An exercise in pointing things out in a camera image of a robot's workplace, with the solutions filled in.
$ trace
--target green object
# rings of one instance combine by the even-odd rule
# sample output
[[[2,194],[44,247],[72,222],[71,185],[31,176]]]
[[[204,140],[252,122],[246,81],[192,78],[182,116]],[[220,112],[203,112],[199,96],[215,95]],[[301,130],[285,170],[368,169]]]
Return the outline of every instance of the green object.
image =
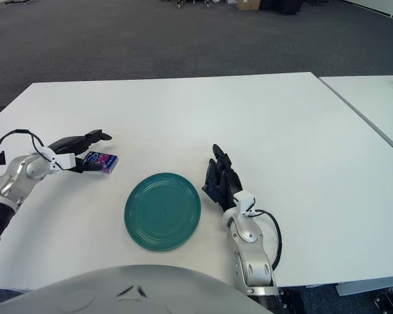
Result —
[[[184,177],[159,173],[140,182],[125,205],[125,226],[145,249],[167,251],[190,238],[198,226],[201,202]]]

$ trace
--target robotic hand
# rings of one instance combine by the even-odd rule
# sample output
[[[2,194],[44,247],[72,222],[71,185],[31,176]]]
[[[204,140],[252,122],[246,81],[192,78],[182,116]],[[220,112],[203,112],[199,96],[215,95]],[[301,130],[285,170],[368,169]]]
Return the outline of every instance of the robotic hand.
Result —
[[[77,173],[102,170],[102,165],[84,162],[75,156],[85,152],[93,143],[112,139],[108,134],[102,133],[102,130],[94,130],[84,136],[65,137],[49,147],[36,147],[33,141],[33,137],[36,136],[30,131],[15,130],[8,134],[12,133],[30,134],[35,152],[28,156],[16,157],[9,164],[5,174],[0,176],[0,239],[11,218],[38,182],[48,174],[61,170]],[[0,153],[0,157],[4,162],[3,152]]]
[[[227,229],[227,241],[233,252],[235,265],[234,285],[240,292],[266,308],[279,308],[280,294],[273,274],[282,248],[278,224],[268,212],[253,208],[255,198],[243,190],[227,154],[216,144],[213,152],[217,162],[210,159],[202,189],[224,210],[223,225]],[[272,218],[278,232],[277,258],[272,266],[263,249],[262,231],[253,219],[263,213]]]

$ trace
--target white wall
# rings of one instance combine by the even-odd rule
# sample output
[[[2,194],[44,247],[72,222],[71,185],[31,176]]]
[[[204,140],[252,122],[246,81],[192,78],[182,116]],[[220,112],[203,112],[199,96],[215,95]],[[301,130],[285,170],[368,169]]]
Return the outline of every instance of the white wall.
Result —
[[[363,5],[367,8],[375,9],[390,15],[393,15],[393,0],[348,0],[357,5]]]

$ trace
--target gray carpet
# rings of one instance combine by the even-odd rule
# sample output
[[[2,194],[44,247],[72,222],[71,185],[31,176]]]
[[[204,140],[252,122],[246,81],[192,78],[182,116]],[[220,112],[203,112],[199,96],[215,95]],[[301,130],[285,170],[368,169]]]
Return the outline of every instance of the gray carpet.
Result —
[[[311,71],[393,75],[393,20],[340,1],[298,16],[220,3],[32,0],[0,5],[0,106],[32,82]],[[378,314],[376,292],[302,288],[308,314]],[[0,302],[16,296],[0,291]]]

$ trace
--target purple box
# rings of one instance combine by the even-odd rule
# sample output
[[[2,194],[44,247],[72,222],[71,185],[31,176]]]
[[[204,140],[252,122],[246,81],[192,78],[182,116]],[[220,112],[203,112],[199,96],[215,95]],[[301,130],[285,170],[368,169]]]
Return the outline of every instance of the purple box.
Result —
[[[102,152],[88,152],[84,157],[86,162],[96,162],[97,164],[103,165],[102,172],[111,173],[112,169],[118,162],[118,156],[104,154]]]

